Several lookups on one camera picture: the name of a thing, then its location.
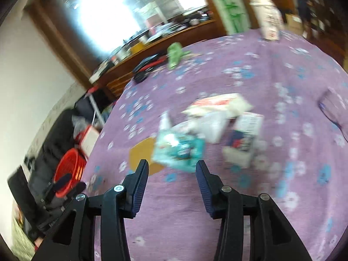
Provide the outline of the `red plastic basket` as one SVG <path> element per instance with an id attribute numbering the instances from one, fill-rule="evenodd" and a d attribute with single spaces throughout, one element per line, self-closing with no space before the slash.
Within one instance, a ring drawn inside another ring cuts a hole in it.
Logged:
<path id="1" fill-rule="evenodd" d="M 63 198 L 77 185 L 82 178 L 86 164 L 87 160 L 78 149 L 72 148 L 63 155 L 56 168 L 53 182 L 57 183 L 67 174 L 70 174 L 71 178 L 62 189 L 56 192 L 56 197 Z"/>

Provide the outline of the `teal white wrapper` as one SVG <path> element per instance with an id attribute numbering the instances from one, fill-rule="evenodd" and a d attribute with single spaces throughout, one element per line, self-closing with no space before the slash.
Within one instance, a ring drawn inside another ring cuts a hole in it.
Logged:
<path id="1" fill-rule="evenodd" d="M 203 159 L 205 140 L 172 130 L 159 131 L 152 161 L 171 169 L 194 173 L 196 163 Z"/>

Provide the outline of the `clear plastic bag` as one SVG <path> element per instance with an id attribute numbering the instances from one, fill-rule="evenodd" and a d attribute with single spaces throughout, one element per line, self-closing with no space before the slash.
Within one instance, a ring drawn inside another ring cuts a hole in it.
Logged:
<path id="1" fill-rule="evenodd" d="M 76 115 L 71 117 L 71 121 L 74 127 L 73 137 L 76 139 L 89 126 L 89 122 L 84 117 Z"/>

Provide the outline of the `eyeglasses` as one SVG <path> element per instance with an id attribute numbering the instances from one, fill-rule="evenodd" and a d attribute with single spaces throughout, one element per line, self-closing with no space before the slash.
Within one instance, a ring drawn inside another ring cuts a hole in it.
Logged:
<path id="1" fill-rule="evenodd" d="M 329 87 L 318 99 L 318 107 L 347 141 L 347 97 L 343 92 Z"/>

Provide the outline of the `green cloth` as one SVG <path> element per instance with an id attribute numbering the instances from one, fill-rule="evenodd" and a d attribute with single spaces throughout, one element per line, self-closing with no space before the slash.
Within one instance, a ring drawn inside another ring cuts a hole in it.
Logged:
<path id="1" fill-rule="evenodd" d="M 181 43 L 174 42 L 167 48 L 167 66 L 170 70 L 174 69 L 182 57 L 190 54 L 190 51 L 185 51 L 182 48 Z"/>

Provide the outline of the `person in background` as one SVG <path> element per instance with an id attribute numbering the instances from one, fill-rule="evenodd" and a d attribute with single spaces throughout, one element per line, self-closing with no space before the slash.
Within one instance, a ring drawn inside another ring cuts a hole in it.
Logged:
<path id="1" fill-rule="evenodd" d="M 301 19 L 303 30 L 308 30 L 311 22 L 310 3 L 308 0 L 297 0 L 297 12 Z"/>

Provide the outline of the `red framed white board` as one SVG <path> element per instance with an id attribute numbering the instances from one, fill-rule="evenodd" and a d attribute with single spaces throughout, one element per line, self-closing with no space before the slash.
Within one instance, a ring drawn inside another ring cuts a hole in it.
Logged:
<path id="1" fill-rule="evenodd" d="M 90 157 L 99 135 L 100 132 L 92 125 L 88 125 L 83 132 L 78 134 L 77 142 L 79 144 L 79 149 L 85 157 Z"/>

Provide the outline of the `white paper cup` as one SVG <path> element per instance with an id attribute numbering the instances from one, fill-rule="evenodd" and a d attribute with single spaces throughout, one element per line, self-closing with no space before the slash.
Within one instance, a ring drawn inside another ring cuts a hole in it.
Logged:
<path id="1" fill-rule="evenodd" d="M 271 0 L 250 0 L 262 37 L 267 41 L 279 41 L 284 24 L 280 11 Z"/>

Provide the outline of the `bamboo painted pillar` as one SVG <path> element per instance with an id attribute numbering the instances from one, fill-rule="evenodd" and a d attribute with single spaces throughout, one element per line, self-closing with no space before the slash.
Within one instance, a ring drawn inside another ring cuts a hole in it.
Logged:
<path id="1" fill-rule="evenodd" d="M 228 35 L 249 29 L 250 22 L 243 0 L 214 0 Z"/>

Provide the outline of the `white blue carton box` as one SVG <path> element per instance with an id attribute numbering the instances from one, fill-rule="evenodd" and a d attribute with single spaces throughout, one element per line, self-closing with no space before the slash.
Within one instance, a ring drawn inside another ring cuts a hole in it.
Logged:
<path id="1" fill-rule="evenodd" d="M 227 163 L 241 169 L 250 166 L 263 120 L 263 115 L 253 112 L 245 112 L 236 118 L 228 141 L 222 148 L 222 155 Z"/>

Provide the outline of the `knotted translucent plastic bag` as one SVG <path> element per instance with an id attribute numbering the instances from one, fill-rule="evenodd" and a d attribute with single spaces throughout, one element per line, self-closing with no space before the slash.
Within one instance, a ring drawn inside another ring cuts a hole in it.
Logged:
<path id="1" fill-rule="evenodd" d="M 201 117 L 190 116 L 186 121 L 172 127 L 182 134 L 195 134 L 207 143 L 218 144 L 229 125 L 230 119 L 224 112 L 208 112 Z"/>

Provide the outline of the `black red tool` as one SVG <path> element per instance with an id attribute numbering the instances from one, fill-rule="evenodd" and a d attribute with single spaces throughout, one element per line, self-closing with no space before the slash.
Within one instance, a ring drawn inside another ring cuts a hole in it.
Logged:
<path id="1" fill-rule="evenodd" d="M 167 55 L 155 54 L 143 59 L 133 70 L 133 80 L 136 84 L 140 84 L 148 74 L 155 68 L 167 63 Z"/>

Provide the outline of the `yellow plastic box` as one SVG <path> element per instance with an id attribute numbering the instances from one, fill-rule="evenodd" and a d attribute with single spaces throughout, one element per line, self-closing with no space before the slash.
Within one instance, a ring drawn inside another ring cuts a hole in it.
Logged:
<path id="1" fill-rule="evenodd" d="M 149 164 L 149 175 L 153 175 L 162 171 L 165 167 L 152 160 L 152 154 L 155 148 L 156 140 L 149 137 L 136 144 L 129 151 L 129 165 L 132 171 L 136 171 L 141 159 L 147 160 Z"/>

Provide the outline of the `black sofa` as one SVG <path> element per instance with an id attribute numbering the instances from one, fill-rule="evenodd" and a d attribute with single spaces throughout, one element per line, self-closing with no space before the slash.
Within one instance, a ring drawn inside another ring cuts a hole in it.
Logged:
<path id="1" fill-rule="evenodd" d="M 56 168 L 63 155 L 76 148 L 77 140 L 73 137 L 74 127 L 71 121 L 73 115 L 84 117 L 89 123 L 93 119 L 92 104 L 102 111 L 112 103 L 104 89 L 93 88 L 85 93 L 71 109 L 65 109 L 56 119 L 46 136 L 37 157 L 27 157 L 32 161 L 30 178 L 26 178 L 23 168 L 18 167 L 8 178 L 9 189 L 24 216 L 23 231 L 30 241 L 43 238 L 51 225 L 62 214 L 64 207 L 47 209 L 49 204 L 43 204 L 40 199 L 48 186 L 53 182 Z"/>

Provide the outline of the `yellow container on counter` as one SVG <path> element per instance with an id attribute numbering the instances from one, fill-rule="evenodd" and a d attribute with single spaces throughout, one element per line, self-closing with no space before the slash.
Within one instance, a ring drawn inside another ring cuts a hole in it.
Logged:
<path id="1" fill-rule="evenodd" d="M 134 54 L 137 54 L 138 52 L 142 51 L 145 47 L 146 47 L 146 45 L 140 41 L 130 48 L 130 52 L 132 53 L 132 55 L 134 55 Z"/>

